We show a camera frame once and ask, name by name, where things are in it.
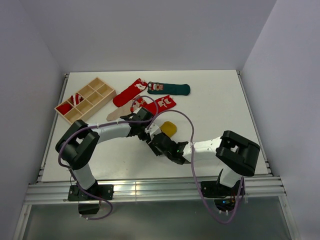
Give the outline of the yellow sock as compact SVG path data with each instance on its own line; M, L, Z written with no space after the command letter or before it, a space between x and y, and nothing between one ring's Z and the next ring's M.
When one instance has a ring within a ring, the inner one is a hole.
M166 134L169 138L174 136L177 132L177 126L171 121L165 121L161 126L160 130Z

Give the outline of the wooden compartment tray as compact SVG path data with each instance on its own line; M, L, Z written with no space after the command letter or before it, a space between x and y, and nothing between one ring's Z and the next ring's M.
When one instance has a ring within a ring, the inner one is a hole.
M67 100L62 101L62 103L54 108L58 115L69 124L73 124L76 120L88 120L117 95L113 87L98 77L94 78L76 93L83 97L83 101L77 106L73 106L68 102L68 99L71 97L70 95ZM67 114L62 115L57 111L57 107L65 103L70 104L72 109Z

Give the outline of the red white striped sock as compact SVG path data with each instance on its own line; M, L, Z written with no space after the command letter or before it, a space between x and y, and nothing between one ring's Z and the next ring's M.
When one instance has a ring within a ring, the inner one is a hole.
M79 103L81 103L83 100L84 98L80 94L76 93L70 96L70 98L68 99L68 102L75 107Z

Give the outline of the red sock with santa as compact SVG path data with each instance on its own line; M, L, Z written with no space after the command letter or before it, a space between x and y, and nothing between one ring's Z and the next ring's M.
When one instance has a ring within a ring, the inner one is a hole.
M67 114L73 107L69 103L64 103L59 105L56 109L60 112L63 116Z

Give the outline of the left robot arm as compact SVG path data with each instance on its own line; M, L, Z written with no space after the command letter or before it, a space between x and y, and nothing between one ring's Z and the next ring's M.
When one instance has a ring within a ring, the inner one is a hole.
M57 142L58 164L70 171L79 185L79 194L91 200L98 194L98 182L89 161L98 144L117 138L143 136L154 115L146 108L101 124L76 120Z

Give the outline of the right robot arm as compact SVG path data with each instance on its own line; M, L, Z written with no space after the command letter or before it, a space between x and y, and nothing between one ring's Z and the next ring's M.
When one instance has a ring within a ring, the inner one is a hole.
M178 165L204 160L222 162L216 183L222 195L229 194L242 177L255 175L261 149L257 143L231 130L217 138L195 143L175 142L163 132L153 133L149 145L157 156L164 155Z

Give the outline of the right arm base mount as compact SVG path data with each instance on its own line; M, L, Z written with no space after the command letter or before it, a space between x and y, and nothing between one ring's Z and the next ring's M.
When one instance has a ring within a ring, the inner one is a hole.
M207 199L214 199L215 207L223 213L234 210L239 186L240 180L233 187L224 186L217 181L200 182L202 195Z

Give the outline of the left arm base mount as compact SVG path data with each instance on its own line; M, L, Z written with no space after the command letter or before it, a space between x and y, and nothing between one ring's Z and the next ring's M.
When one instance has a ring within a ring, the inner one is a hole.
M114 185L113 184L97 184L87 190L81 190L78 185L71 185L67 196L68 202L78 202L78 213L84 216L95 215L100 210L102 202L110 206L113 210L113 205L110 200L113 199Z

